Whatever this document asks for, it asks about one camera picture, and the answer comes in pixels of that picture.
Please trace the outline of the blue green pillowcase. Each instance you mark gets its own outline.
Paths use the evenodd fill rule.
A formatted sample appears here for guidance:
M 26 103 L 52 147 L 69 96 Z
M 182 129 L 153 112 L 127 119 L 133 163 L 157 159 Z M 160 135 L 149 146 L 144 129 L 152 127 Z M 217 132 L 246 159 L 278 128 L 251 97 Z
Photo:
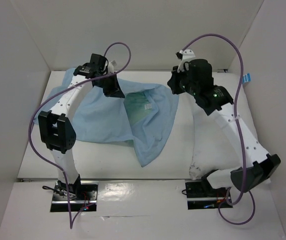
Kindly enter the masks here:
M 96 86 L 85 96 L 72 119 L 76 139 L 99 144 L 130 141 L 145 167 L 166 145 L 179 97 L 162 84 L 118 82 L 124 98 L 106 97 Z

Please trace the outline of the white pillow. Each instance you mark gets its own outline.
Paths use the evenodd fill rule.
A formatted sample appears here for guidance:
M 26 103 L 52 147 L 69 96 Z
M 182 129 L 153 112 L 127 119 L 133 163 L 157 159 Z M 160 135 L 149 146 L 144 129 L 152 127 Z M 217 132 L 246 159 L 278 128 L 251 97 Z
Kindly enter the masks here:
M 231 171 L 243 165 L 240 137 L 236 120 L 239 120 L 245 143 L 246 166 L 254 162 L 261 163 L 269 153 L 258 141 L 251 111 L 245 91 L 239 86 L 239 76 L 233 73 L 213 73 L 214 83 L 223 86 L 234 97 L 240 90 L 237 102 L 238 118 L 233 116 L 234 108 L 227 104 L 221 111 L 215 111 L 210 116 L 190 100 L 195 129 L 195 144 L 193 158 L 189 167 L 192 180 L 199 180 L 208 175 L 212 188 L 227 188 L 234 184 Z

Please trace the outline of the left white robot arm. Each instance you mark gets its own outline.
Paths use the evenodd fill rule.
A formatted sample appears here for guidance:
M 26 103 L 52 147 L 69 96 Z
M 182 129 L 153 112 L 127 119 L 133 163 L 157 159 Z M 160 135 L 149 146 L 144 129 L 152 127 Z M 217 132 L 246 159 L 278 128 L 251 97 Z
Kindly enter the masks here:
M 102 88 L 107 97 L 125 97 L 114 73 L 115 65 L 105 56 L 92 54 L 89 62 L 74 70 L 69 90 L 50 110 L 40 111 L 37 117 L 41 141 L 50 150 L 55 164 L 63 169 L 58 177 L 58 187 L 71 200 L 77 199 L 82 189 L 72 154 L 76 142 L 72 119 L 94 86 Z

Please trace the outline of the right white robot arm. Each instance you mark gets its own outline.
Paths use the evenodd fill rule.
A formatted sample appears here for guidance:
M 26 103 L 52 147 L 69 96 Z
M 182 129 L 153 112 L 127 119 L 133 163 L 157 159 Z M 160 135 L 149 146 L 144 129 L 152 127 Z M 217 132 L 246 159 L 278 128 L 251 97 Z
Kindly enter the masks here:
M 235 113 L 235 100 L 228 90 L 214 83 L 212 66 L 205 59 L 183 60 L 171 71 L 167 85 L 173 94 L 188 93 L 207 116 L 221 128 L 234 148 L 239 163 L 213 166 L 202 170 L 191 164 L 193 178 L 201 178 L 201 191 L 212 196 L 220 188 L 236 187 L 247 193 L 268 180 L 281 163 L 277 154 L 270 154 L 254 137 L 240 115 Z

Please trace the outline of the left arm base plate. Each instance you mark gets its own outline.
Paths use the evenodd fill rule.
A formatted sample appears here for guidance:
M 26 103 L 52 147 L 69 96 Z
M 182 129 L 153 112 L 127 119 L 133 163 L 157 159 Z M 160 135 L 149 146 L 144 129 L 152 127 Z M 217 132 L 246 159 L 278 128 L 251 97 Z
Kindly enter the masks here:
M 57 182 L 55 183 L 54 187 L 50 187 L 50 190 L 53 193 L 50 212 L 68 212 L 66 191 L 60 190 Z M 71 212 L 76 213 L 80 209 L 82 209 L 84 212 L 95 212 L 97 210 L 97 195 L 98 182 L 82 180 L 80 192 L 77 195 L 73 193 L 70 194 Z

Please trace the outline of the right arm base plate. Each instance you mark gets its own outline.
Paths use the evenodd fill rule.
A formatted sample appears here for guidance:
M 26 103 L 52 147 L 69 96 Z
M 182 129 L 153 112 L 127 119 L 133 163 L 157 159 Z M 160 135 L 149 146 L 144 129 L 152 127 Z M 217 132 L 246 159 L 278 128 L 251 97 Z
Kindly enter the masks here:
M 186 181 L 181 193 L 187 198 L 189 210 L 232 208 L 226 203 L 227 189 L 214 189 L 207 180 Z

